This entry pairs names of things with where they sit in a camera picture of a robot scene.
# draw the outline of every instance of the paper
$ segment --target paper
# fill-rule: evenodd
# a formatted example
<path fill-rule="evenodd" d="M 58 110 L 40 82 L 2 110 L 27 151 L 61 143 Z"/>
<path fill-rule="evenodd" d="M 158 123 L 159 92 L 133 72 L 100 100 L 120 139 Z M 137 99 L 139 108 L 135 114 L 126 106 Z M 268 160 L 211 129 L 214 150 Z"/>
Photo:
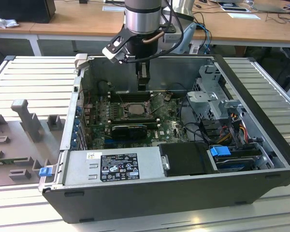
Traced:
<path fill-rule="evenodd" d="M 103 6 L 102 7 L 103 11 L 125 11 L 125 7 L 120 7 L 120 6 Z"/>
<path fill-rule="evenodd" d="M 255 14 L 238 14 L 238 13 L 228 13 L 232 18 L 245 18 L 245 19 L 260 19 Z"/>
<path fill-rule="evenodd" d="M 17 27 L 19 24 L 14 19 L 3 19 L 0 18 L 0 28 L 6 29 L 11 27 Z"/>

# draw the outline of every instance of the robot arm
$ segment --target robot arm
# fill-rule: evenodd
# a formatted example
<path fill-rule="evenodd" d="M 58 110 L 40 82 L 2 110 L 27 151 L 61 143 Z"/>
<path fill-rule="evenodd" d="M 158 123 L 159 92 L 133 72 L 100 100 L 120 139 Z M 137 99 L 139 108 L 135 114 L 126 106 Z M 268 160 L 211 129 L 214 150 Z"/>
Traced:
<path fill-rule="evenodd" d="M 166 7 L 161 18 L 161 0 L 125 0 L 124 29 L 108 43 L 103 54 L 113 63 L 140 63 L 176 49 L 177 53 L 183 53 L 181 47 L 189 44 L 194 33 L 189 30 L 191 36 L 184 36 L 183 29 L 194 25 L 194 0 L 163 1 Z M 157 54 L 158 47 L 164 51 Z M 129 56 L 135 56 L 135 59 L 129 59 Z"/>

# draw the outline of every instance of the wooden desk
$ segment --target wooden desk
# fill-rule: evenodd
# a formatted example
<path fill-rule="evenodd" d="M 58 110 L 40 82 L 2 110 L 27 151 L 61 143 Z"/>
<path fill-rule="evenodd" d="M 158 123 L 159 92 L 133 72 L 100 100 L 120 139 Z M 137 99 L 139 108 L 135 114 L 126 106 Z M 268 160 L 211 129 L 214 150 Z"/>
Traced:
<path fill-rule="evenodd" d="M 255 0 L 256 3 L 268 3 L 285 6 L 281 0 Z M 261 20 L 235 19 L 220 8 L 210 8 L 196 0 L 202 6 L 193 11 L 203 12 L 206 27 L 212 32 L 212 44 L 290 47 L 290 23 L 279 24 L 273 20 L 265 21 L 266 13 L 255 13 Z M 12 29 L 0 29 L 0 38 L 28 39 L 36 56 L 41 56 L 38 40 L 85 40 L 109 41 L 123 24 L 123 12 L 102 11 L 102 2 L 79 4 L 78 1 L 64 2 L 56 0 L 56 13 L 49 24 L 20 23 Z M 277 14 L 271 17 L 281 20 Z M 204 39 L 203 31 L 196 31 L 193 44 Z"/>
<path fill-rule="evenodd" d="M 255 3 L 266 3 L 276 6 L 286 6 L 288 2 L 281 0 L 255 0 Z M 208 2 L 211 7 L 217 6 L 216 3 Z M 244 42 L 249 45 L 250 43 L 274 43 L 274 44 L 290 44 L 290 22 L 286 24 L 279 24 L 274 20 L 267 20 L 266 13 L 253 13 L 261 19 L 239 19 L 231 18 L 220 8 L 210 8 L 210 6 L 201 5 L 201 9 L 194 7 L 194 12 L 203 12 L 206 27 L 212 32 L 212 40 L 218 44 L 222 44 L 223 41 L 227 44 L 234 42 Z M 200 14 L 195 14 L 199 22 L 202 22 Z M 282 21 L 277 14 L 269 14 L 270 17 Z M 280 14 L 280 16 L 290 18 L 289 14 Z M 203 40 L 204 32 L 197 31 L 194 34 L 193 39 Z"/>
<path fill-rule="evenodd" d="M 56 13 L 48 24 L 36 23 L 33 34 L 115 36 L 124 21 L 123 12 L 102 11 L 104 4 L 56 0 Z"/>

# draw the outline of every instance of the blue cable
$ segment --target blue cable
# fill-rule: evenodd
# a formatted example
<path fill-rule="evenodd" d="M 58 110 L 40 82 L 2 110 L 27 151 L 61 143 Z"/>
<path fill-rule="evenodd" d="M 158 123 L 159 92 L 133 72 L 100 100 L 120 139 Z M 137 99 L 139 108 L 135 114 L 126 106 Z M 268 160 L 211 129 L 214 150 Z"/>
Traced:
<path fill-rule="evenodd" d="M 203 26 L 202 26 L 201 24 L 199 24 L 199 23 L 197 23 L 197 25 L 205 31 L 206 36 L 207 36 L 207 45 L 206 45 L 206 48 L 205 48 L 205 50 L 204 50 L 204 54 L 205 54 L 206 51 L 207 51 L 207 49 L 208 49 L 208 47 L 209 47 L 210 36 L 209 36 L 208 30 L 207 30 L 205 27 L 203 27 Z"/>

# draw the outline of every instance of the white sticker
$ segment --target white sticker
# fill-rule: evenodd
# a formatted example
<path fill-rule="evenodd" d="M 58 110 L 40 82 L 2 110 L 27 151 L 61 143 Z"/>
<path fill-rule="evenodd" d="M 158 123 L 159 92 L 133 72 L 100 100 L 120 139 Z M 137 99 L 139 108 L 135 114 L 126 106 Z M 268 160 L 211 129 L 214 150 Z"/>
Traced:
<path fill-rule="evenodd" d="M 87 152 L 87 160 L 99 159 L 102 152 Z"/>

